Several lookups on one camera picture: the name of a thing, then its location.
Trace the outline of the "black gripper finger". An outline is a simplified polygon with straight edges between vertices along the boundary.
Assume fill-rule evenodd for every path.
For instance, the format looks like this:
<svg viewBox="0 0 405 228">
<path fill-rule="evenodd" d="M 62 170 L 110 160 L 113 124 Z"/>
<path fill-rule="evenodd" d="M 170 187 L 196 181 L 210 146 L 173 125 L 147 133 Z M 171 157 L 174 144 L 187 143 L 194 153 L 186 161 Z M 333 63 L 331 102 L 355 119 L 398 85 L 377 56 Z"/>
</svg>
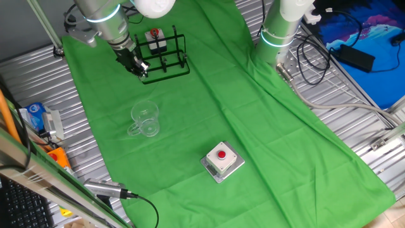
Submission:
<svg viewBox="0 0 405 228">
<path fill-rule="evenodd" d="M 129 64 L 129 69 L 128 69 L 128 71 L 129 71 L 130 73 L 132 73 L 132 74 L 138 76 L 139 78 L 141 78 L 141 77 L 146 77 L 146 75 L 141 75 L 141 74 L 137 71 L 137 69 L 136 69 L 136 67 L 135 67 L 135 62 Z"/>
<path fill-rule="evenodd" d="M 137 71 L 141 75 L 146 75 L 147 70 L 150 67 L 150 64 L 146 61 L 143 61 L 141 58 L 139 58 L 137 56 L 134 56 L 134 61 L 135 61 L 135 67 L 136 67 Z"/>
</svg>

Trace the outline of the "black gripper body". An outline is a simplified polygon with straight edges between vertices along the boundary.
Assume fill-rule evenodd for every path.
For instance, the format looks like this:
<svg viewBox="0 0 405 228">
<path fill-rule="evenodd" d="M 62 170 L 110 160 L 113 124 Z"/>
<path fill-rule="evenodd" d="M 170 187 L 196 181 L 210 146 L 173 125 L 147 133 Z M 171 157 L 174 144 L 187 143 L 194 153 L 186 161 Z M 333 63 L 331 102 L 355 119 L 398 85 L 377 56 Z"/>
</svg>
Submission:
<svg viewBox="0 0 405 228">
<path fill-rule="evenodd" d="M 117 62 L 121 63 L 128 71 L 129 64 L 135 62 L 134 56 L 137 56 L 137 53 L 135 52 L 136 44 L 129 44 L 126 46 L 112 46 L 112 48 L 116 54 Z"/>
</svg>

